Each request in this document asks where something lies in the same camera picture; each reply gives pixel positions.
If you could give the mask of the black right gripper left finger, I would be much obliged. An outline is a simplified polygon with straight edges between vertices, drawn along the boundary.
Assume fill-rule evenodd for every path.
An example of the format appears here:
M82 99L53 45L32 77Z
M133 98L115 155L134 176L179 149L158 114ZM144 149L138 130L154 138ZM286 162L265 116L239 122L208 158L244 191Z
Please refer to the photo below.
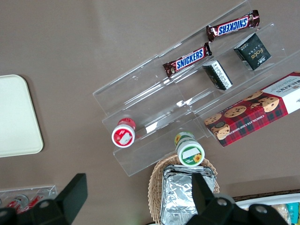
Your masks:
M87 175L76 174L55 199L45 199L24 213L0 209L2 225L70 225L88 198Z

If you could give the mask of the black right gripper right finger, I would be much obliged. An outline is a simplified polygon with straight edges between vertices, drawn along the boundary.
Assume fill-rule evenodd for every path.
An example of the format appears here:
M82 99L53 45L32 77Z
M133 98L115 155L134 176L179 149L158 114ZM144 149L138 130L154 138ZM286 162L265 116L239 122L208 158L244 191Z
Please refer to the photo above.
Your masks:
M286 221L271 206L252 204L248 210L240 208L227 195L215 195L203 176L192 174L192 197L197 215L188 225L286 225Z

